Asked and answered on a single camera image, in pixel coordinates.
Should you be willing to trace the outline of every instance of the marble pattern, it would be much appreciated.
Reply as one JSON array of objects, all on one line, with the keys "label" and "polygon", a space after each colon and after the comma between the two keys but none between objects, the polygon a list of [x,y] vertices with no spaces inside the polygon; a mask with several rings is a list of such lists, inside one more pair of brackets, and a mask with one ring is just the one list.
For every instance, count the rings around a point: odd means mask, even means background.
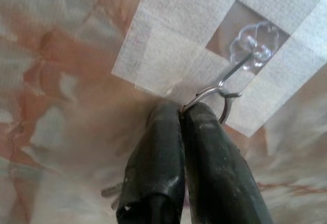
[{"label": "marble pattern", "polygon": [[[100,191],[158,101],[111,75],[138,2],[0,0],[0,223],[116,223]],[[326,76],[251,138],[226,127],[276,223],[327,223]]]}]

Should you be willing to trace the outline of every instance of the flower-shaped suction cup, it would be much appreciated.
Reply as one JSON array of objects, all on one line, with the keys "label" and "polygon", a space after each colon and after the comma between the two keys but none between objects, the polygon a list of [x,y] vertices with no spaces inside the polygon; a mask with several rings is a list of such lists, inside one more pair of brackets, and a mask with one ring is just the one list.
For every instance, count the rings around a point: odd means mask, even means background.
[{"label": "flower-shaped suction cup", "polygon": [[277,51],[278,39],[278,28],[270,22],[248,25],[229,46],[230,61],[238,64],[252,53],[254,58],[245,63],[243,69],[261,67]]}]

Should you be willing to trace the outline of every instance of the metal ring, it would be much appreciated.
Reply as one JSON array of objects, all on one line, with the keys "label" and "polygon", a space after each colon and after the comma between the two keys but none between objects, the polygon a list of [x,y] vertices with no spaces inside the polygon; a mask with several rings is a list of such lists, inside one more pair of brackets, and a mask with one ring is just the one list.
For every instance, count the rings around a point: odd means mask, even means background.
[{"label": "metal ring", "polygon": [[191,100],[187,105],[185,105],[181,112],[182,113],[186,112],[193,105],[200,102],[205,97],[207,97],[207,96],[209,96],[211,94],[215,94],[215,93],[218,93],[221,97],[223,97],[225,99],[224,109],[223,109],[223,112],[222,112],[222,114],[221,114],[221,116],[219,118],[219,123],[223,125],[226,122],[226,120],[227,120],[227,118],[229,116],[229,113],[230,113],[231,104],[232,104],[231,98],[240,97],[241,94],[239,94],[239,93],[232,93],[231,94],[231,93],[228,92],[227,89],[225,89],[222,86],[211,86],[211,87],[208,87],[208,88],[204,89],[203,91],[198,93],[193,100]]}]

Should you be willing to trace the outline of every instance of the black rubber coating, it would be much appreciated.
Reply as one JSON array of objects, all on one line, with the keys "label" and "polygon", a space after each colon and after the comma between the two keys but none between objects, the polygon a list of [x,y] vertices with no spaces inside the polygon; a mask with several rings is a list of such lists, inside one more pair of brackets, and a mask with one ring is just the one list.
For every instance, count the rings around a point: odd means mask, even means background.
[{"label": "black rubber coating", "polygon": [[119,224],[178,224],[185,194],[179,105],[158,105],[131,155],[116,212]]},{"label": "black rubber coating", "polygon": [[198,103],[181,126],[192,223],[273,223],[246,161],[213,111]]}]

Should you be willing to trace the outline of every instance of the metal hook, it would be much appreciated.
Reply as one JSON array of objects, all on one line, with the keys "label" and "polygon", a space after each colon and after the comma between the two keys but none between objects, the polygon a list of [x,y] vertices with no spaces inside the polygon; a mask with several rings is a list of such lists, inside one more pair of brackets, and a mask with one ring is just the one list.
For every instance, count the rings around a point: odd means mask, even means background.
[{"label": "metal hook", "polygon": [[211,94],[218,93],[221,97],[223,97],[225,99],[224,110],[219,118],[219,123],[224,124],[230,113],[232,98],[240,97],[242,94],[241,93],[230,93],[230,92],[228,92],[228,90],[226,88],[223,87],[223,85],[229,77],[231,77],[246,62],[251,60],[252,57],[253,57],[253,53],[250,53],[246,58],[244,58],[237,65],[235,65],[229,72],[227,72],[227,74],[225,76],[223,76],[223,78],[218,82],[218,85],[210,86],[210,87],[202,90],[201,92],[197,93],[195,98],[193,100],[191,100],[187,105],[185,105],[181,112],[182,113],[186,112],[193,105],[200,102],[203,98],[205,98]]}]

